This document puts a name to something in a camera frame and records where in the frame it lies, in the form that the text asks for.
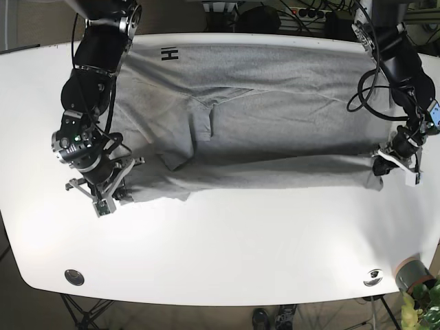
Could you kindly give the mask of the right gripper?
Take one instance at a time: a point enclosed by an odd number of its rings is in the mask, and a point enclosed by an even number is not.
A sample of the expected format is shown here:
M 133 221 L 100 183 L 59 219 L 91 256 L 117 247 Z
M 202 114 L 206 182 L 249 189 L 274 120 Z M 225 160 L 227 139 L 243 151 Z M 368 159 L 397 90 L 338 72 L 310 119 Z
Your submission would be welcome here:
M 122 145 L 120 133 L 104 135 L 85 113 L 66 110 L 61 126 L 52 135 L 52 151 L 56 158 L 82 177 L 71 179 L 66 190 L 79 190 L 92 200 L 98 217 L 116 211 L 115 200 L 126 196 L 124 178 L 135 166 L 144 163 L 142 157 L 111 158 L 111 154 Z

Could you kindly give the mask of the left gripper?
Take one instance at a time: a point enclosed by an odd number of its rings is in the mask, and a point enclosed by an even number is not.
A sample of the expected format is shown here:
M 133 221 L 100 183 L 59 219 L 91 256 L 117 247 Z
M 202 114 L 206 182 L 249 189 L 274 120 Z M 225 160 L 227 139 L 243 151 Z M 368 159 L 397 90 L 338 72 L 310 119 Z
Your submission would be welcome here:
M 405 172 L 407 186 L 421 183 L 421 154 L 427 137 L 439 134 L 439 118 L 422 114 L 417 120 L 409 120 L 405 126 L 398 125 L 391 139 L 382 144 L 374 154 L 373 174 L 382 177 L 393 169 Z

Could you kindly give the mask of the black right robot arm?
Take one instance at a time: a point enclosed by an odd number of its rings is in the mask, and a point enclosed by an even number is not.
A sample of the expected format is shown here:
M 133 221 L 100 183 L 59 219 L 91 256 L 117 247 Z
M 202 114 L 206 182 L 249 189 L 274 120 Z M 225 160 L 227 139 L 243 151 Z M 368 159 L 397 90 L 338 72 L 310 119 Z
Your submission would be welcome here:
M 60 129 L 52 135 L 56 158 L 82 177 L 65 186 L 91 199 L 97 216 L 116 211 L 126 194 L 124 178 L 143 159 L 133 159 L 121 133 L 111 132 L 116 81 L 142 15 L 136 1 L 69 1 L 85 20 L 78 46 L 71 46 L 72 70 L 60 100 Z

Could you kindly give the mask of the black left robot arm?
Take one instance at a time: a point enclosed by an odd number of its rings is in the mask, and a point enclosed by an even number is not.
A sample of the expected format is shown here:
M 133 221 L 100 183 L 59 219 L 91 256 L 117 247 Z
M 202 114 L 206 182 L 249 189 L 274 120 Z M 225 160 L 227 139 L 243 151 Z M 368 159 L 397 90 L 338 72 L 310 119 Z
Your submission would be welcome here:
M 375 69 L 366 72 L 358 82 L 354 98 L 359 105 L 348 105 L 353 113 L 366 109 L 375 117 L 398 122 L 390 141 L 374 153 L 373 174 L 376 177 L 400 168 L 406 174 L 406 184 L 421 182 L 422 146 L 427 137 L 439 134 L 439 103 L 435 84 L 424 72 L 417 50 L 412 46 L 404 17 L 408 1 L 356 1 L 352 29 L 367 54 L 375 62 Z M 394 103 L 404 110 L 403 116 L 390 116 L 374 110 L 369 104 L 383 74 Z

